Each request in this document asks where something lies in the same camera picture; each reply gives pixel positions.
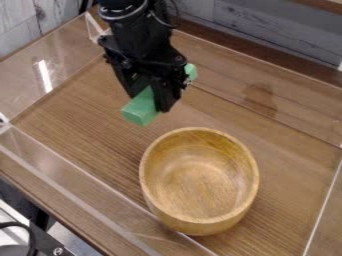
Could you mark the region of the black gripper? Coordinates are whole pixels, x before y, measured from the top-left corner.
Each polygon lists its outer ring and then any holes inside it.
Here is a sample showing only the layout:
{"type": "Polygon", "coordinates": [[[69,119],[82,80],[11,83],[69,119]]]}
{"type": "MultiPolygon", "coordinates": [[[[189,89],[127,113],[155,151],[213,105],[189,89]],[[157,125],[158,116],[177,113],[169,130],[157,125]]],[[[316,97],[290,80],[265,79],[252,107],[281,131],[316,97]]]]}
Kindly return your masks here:
{"type": "Polygon", "coordinates": [[[151,13],[105,21],[113,34],[102,36],[98,43],[127,95],[134,98],[151,79],[157,110],[167,113],[185,88],[181,79],[169,79],[170,74],[174,76],[187,64],[187,58],[171,44],[170,24],[151,13]]]}

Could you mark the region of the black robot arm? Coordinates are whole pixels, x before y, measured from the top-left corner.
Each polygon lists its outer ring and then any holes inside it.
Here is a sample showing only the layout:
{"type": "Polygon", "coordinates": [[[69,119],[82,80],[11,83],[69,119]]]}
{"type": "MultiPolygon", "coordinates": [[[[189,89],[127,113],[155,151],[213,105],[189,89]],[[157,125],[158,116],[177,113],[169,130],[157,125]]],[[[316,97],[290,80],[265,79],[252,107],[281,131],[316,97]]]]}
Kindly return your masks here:
{"type": "Polygon", "coordinates": [[[187,58],[171,44],[173,22],[166,0],[98,0],[111,35],[101,36],[118,80],[131,98],[147,86],[157,110],[169,112],[187,87],[187,58]]]}

